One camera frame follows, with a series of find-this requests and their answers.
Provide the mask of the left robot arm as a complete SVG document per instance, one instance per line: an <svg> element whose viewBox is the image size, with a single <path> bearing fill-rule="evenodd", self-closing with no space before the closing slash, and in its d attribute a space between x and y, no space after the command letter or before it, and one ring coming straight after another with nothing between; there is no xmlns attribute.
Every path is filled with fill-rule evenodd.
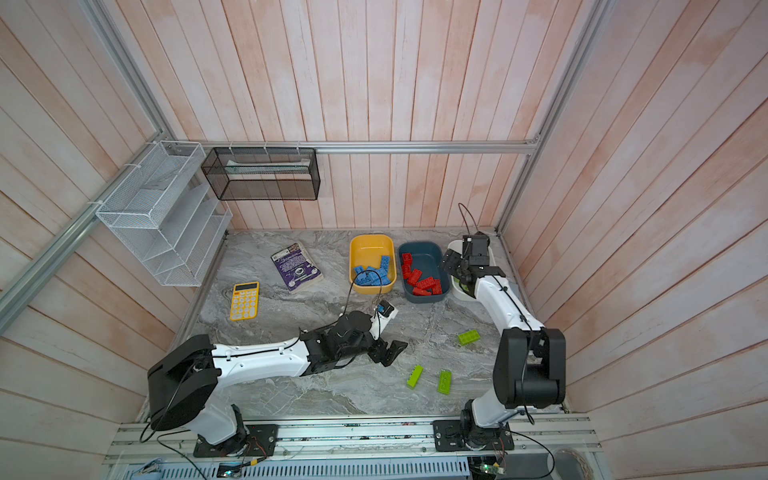
<svg viewBox="0 0 768 480"><path fill-rule="evenodd" d="M187 429L216 453L233 456L245 449L249 431L240 409L223 400L226 388L341 369L362 355L388 367L408 346L382 339L397 313L382 300L372 314L344 312L325 326L272 344L232 346L214 344L206 334L192 336L148 370L149 428Z"/></svg>

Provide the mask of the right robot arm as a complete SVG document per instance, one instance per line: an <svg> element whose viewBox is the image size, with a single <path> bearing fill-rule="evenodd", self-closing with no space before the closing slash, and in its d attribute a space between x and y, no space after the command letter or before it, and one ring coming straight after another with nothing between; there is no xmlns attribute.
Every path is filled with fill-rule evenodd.
<svg viewBox="0 0 768 480"><path fill-rule="evenodd" d="M449 249L442 268L483 306L500 333L492 387L465 409L473 430L499 427L518 408L560 404L566 396L566 339L534 318L513 292L503 270L490 262L490 238L465 235Z"/></svg>

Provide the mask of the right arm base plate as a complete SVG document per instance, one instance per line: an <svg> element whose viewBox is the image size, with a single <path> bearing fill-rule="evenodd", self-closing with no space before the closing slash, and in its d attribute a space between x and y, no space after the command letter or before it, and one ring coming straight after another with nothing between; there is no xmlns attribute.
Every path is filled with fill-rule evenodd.
<svg viewBox="0 0 768 480"><path fill-rule="evenodd" d="M514 449L511 433L502 428L481 428L470 420L435 420L432 428L438 452Z"/></svg>

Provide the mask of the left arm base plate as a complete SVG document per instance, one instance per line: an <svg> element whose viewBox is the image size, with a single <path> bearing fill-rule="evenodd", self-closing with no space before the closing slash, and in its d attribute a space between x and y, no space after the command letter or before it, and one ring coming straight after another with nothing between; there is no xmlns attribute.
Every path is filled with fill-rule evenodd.
<svg viewBox="0 0 768 480"><path fill-rule="evenodd" d="M246 424L243 432L236 433L217 445L212 445L202 436L198 436L193 456L195 458L243 456L268 458L274 454L278 429L277 424Z"/></svg>

